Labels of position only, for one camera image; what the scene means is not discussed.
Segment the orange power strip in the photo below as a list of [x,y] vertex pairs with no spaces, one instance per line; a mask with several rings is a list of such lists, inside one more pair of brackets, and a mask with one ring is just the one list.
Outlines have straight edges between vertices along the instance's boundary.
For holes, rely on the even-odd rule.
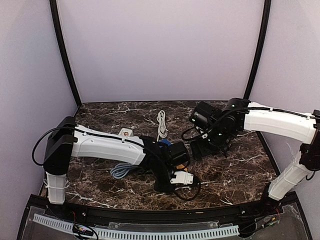
[[183,165],[183,164],[180,164],[180,165],[176,166],[176,169],[177,169],[177,170],[183,170],[183,169],[185,169],[185,168],[186,168],[186,166]]

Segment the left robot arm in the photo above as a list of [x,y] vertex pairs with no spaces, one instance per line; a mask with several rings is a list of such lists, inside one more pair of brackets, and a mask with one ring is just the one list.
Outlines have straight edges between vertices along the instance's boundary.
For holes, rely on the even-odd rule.
[[31,158],[45,171],[51,210],[58,217],[67,218],[71,208],[65,203],[65,188],[71,158],[98,158],[139,166],[153,173],[155,191],[172,193],[175,188],[166,164],[169,158],[163,150],[153,137],[100,132],[76,124],[74,117],[67,116],[37,140]]

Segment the white cube socket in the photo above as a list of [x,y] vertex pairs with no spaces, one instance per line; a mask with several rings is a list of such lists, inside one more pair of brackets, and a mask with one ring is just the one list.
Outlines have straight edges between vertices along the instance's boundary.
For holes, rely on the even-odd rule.
[[120,132],[118,133],[119,136],[123,136],[123,137],[133,137],[134,136],[134,132],[132,129],[128,129],[128,128],[122,128],[120,130]]

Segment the dark blue cube socket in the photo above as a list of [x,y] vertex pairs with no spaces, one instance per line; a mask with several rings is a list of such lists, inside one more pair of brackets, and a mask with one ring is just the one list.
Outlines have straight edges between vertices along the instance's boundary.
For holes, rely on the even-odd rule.
[[165,139],[162,139],[162,140],[160,140],[159,142],[158,142],[158,146],[160,147],[160,148],[167,148],[167,147],[169,147],[169,146],[172,146],[173,144],[170,142],[170,141],[168,141],[166,138]]

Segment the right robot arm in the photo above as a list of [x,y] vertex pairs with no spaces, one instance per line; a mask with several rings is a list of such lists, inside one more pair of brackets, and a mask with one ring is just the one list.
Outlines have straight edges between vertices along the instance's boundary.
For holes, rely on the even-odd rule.
[[226,153],[231,141],[240,132],[256,132],[276,157],[290,157],[281,166],[281,173],[266,187],[264,199],[255,205],[255,213],[266,217],[279,202],[304,179],[320,170],[320,112],[297,112],[266,106],[243,98],[230,99],[223,108],[207,102],[196,105],[189,121],[198,136],[191,139],[193,155]]

